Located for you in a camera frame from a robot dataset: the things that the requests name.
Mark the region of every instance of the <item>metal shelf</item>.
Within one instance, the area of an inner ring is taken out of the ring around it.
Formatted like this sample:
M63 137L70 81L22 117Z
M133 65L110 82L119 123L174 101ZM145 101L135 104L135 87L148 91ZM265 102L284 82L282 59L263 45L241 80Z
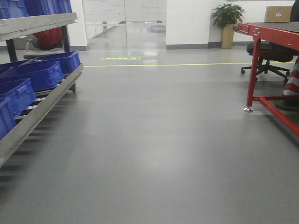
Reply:
M0 41L72 24L76 13L39 15L0 20Z
M83 65L81 64L58 87L53 89L35 109L20 121L13 130L0 140L0 167L14 153L59 99L74 85L81 75L82 70Z
M66 25L74 23L76 13L40 15L0 20L0 41L7 42L11 61L17 61L14 38L29 35L44 30L61 27L64 41L64 51L70 51ZM25 118L23 118L2 140L0 140L0 167L14 153L19 145L28 137L38 123L46 116L59 99L70 89L76 90L76 80L81 75L83 65L76 68L55 89L47 94Z

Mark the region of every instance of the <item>doorway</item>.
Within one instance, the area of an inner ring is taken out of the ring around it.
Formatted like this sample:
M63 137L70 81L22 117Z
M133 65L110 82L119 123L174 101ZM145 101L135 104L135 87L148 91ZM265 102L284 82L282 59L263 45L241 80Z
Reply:
M165 49L166 0L83 0L90 49Z

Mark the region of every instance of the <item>potted plant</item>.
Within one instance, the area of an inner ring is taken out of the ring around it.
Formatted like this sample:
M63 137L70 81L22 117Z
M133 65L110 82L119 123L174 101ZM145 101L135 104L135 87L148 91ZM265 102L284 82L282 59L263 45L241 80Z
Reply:
M234 38L233 26L236 22L242 22L244 9L231 3L218 6L213 9L212 18L215 19L213 26L221 29L221 48L230 49Z

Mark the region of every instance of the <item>green plant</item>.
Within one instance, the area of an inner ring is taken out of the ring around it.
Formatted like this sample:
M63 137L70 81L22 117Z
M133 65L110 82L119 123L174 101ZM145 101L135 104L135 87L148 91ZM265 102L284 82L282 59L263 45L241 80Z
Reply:
M236 22L242 22L244 9L239 5L223 4L213 9L212 18L215 18L213 26L219 29L223 29L228 24L235 24Z

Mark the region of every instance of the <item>blue plastic crate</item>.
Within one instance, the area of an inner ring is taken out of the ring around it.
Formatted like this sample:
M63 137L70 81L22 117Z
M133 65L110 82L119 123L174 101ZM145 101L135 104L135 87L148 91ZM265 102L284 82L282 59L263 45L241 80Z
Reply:
M36 100L29 78L0 83L0 98L10 98L14 116L20 115Z
M2 73L4 73L5 71L9 70L9 69L12 69L14 67L18 67L22 64L30 63L31 61L33 61L33 59L17 61L17 62L10 62L10 63L6 63L6 64L0 64L0 75Z
M0 19L28 16L24 0L0 0Z
M24 3L30 16L57 14L59 11L55 0L24 0Z
M34 92L52 89L64 78L59 62L29 63L0 75L0 82L30 78Z
M35 60L44 62L59 61L64 75L72 73L80 64L79 52L71 51L61 54L54 54L48 56L37 57Z
M10 98L0 98L0 140L16 125L9 104Z
M70 0L56 0L59 6L60 13L71 13L71 3Z
M5 64L0 64L0 69L6 69L6 68L14 68L18 67L22 64L29 63L31 60L23 60L23 61L17 61L17 62L10 62L10 63L5 63Z
M49 5L50 14L60 13L60 8L56 0L48 0L48 5Z

